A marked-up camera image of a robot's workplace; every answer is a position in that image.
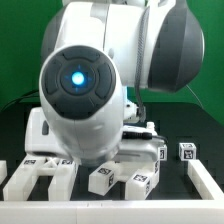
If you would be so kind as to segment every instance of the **white block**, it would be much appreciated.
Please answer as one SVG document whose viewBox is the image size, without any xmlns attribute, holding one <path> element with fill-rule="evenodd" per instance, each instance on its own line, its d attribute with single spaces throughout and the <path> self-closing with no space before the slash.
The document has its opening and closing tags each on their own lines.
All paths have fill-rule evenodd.
<svg viewBox="0 0 224 224">
<path fill-rule="evenodd" d="M 199 160 L 188 162 L 188 176 L 204 200 L 224 200 L 224 194 Z"/>
<path fill-rule="evenodd" d="M 78 165 L 61 160 L 48 188 L 49 201 L 69 201 L 74 187 Z"/>
<path fill-rule="evenodd" d="M 6 161 L 0 161 L 0 184 L 5 180 L 7 177 L 7 165 Z"/>
<path fill-rule="evenodd" d="M 194 143 L 179 143 L 179 157 L 181 161 L 196 159 L 197 148 Z"/>
<path fill-rule="evenodd" d="M 114 162 L 107 162 L 89 176 L 89 191 L 104 196 L 117 182 L 118 166 Z"/>
<path fill-rule="evenodd" d="M 153 176 L 148 170 L 137 170 L 126 182 L 125 200 L 145 200 L 153 189 Z"/>
<path fill-rule="evenodd" d="M 26 201 L 38 179 L 37 169 L 45 157 L 27 155 L 3 189 L 5 201 Z"/>
<path fill-rule="evenodd" d="M 160 161 L 167 161 L 167 146 L 159 147 Z"/>
</svg>

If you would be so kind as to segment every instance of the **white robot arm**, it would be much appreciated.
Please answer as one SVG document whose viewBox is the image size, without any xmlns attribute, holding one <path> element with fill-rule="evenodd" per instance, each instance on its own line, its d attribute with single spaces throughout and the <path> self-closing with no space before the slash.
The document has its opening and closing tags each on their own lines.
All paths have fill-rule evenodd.
<svg viewBox="0 0 224 224">
<path fill-rule="evenodd" d="M 147 9 L 66 5 L 46 29 L 39 83 L 62 152 L 55 154 L 86 166 L 114 158 L 126 119 L 123 86 L 175 92 L 197 75 L 203 55 L 203 33 L 186 0 L 152 0 Z"/>
</svg>

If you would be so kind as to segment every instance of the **green wall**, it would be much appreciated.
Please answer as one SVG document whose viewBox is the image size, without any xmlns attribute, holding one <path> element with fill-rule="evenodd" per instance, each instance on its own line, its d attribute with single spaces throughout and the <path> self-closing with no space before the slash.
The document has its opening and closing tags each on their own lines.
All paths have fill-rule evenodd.
<svg viewBox="0 0 224 224">
<path fill-rule="evenodd" d="M 205 36 L 200 74 L 190 83 L 205 110 L 224 124 L 224 1 L 188 0 Z M 38 88 L 40 48 L 45 27 L 61 0 L 0 0 L 0 107 Z M 129 91 L 130 99 L 134 92 Z M 176 94 L 142 91 L 145 102 L 197 103 L 187 88 Z"/>
</svg>

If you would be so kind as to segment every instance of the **black table surface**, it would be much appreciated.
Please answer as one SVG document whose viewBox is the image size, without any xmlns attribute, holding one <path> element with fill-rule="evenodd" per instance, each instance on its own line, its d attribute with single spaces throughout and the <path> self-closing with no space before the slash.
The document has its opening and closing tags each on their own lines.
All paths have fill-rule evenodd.
<svg viewBox="0 0 224 224">
<path fill-rule="evenodd" d="M 7 161 L 8 177 L 2 189 L 25 157 L 24 139 L 30 110 L 37 104 L 13 105 L 0 114 L 0 160 Z M 180 142 L 197 147 L 197 159 L 224 191 L 224 127 L 199 106 L 189 103 L 147 103 L 147 120 L 158 134 L 168 138 L 168 158 L 161 161 L 160 181 L 148 200 L 200 199 L 187 175 L 187 162 L 178 156 Z M 88 192 L 88 176 L 94 168 L 79 167 L 71 200 L 124 200 L 125 184 L 117 183 L 104 197 Z M 39 177 L 28 200 L 47 201 L 52 177 Z"/>
</svg>

